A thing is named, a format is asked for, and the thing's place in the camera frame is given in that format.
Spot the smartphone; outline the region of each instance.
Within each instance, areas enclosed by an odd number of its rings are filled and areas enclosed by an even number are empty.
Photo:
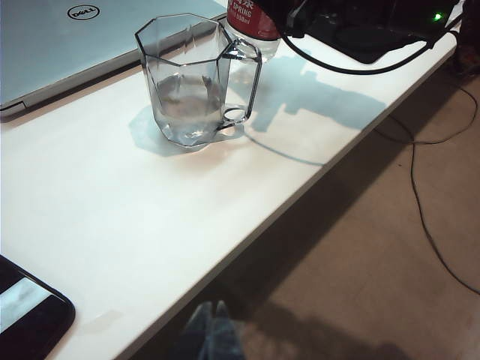
[[[45,359],[74,318],[68,298],[0,255],[0,359]]]

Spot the mug handle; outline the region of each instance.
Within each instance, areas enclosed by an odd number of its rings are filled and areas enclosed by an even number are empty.
[[[248,55],[242,49],[242,47],[249,47],[253,50],[255,55]],[[225,111],[223,112],[223,124],[220,125],[217,130],[223,130],[233,125],[240,124],[241,122],[244,122],[250,117],[252,113],[252,108],[254,107],[255,93],[257,92],[258,80],[260,78],[260,70],[262,70],[262,53],[256,46],[248,43],[243,39],[235,39],[234,41],[232,41],[232,43],[225,49],[222,58],[230,60],[254,61],[256,62],[256,70],[255,75],[253,76],[252,91],[250,93],[250,100],[248,101],[247,109],[245,109],[245,106],[243,105],[233,105],[230,106],[228,109],[225,109]],[[228,118],[227,113],[233,110],[243,110],[243,116],[241,118]]]

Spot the bottle label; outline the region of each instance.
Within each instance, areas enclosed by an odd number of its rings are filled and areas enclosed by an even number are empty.
[[[277,40],[274,22],[253,0],[228,0],[226,20],[239,32],[260,40]]]

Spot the laptop lid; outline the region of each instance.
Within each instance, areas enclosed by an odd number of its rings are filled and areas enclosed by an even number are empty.
[[[153,17],[224,12],[215,0],[2,0],[1,114],[135,62],[134,32]]]

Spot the wire on floor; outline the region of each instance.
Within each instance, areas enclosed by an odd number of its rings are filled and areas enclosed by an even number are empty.
[[[460,130],[452,133],[451,135],[443,138],[443,139],[438,139],[438,140],[431,140],[431,141],[425,141],[425,140],[415,140],[415,136],[413,135],[413,132],[400,120],[397,118],[390,116],[402,129],[405,131],[405,133],[408,134],[410,140],[405,141],[402,139],[398,139],[396,137],[390,136],[386,133],[383,133],[380,130],[375,129],[375,131],[382,137],[386,138],[387,140],[393,141],[395,143],[401,143],[404,145],[411,145],[412,146],[412,160],[411,160],[411,166],[410,166],[410,182],[412,185],[413,193],[415,194],[415,200],[418,206],[418,213],[420,214],[420,221],[421,221],[421,226],[423,227],[425,236],[427,237],[428,242],[430,243],[430,246],[433,248],[433,251],[436,254],[436,257],[438,260],[442,263],[443,267],[447,270],[447,272],[461,285],[466,287],[468,290],[471,292],[475,293],[476,295],[480,296],[480,289],[476,289],[475,287],[469,285],[466,281],[462,280],[458,275],[455,274],[455,272],[450,268],[449,264],[445,261],[443,258],[442,253],[440,252],[440,249],[437,246],[437,243],[435,242],[434,237],[431,235],[430,230],[428,229],[427,222],[425,220],[425,213],[423,211],[422,207],[422,202],[420,201],[420,196],[419,196],[419,190],[417,188],[417,184],[415,181],[415,155],[416,155],[416,147],[417,146],[422,146],[422,145],[438,145],[445,143],[449,141],[450,139],[456,137],[459,134],[462,134],[464,131],[468,130],[474,123],[477,113],[479,111],[479,102],[473,96],[472,93],[467,91],[466,89],[462,88],[461,86],[454,85],[454,84],[449,84],[450,86],[454,86],[455,88],[461,90],[463,93],[467,94],[472,100],[473,103],[475,104],[475,111],[472,114],[472,118],[470,122],[468,123],[467,126],[461,128]]]

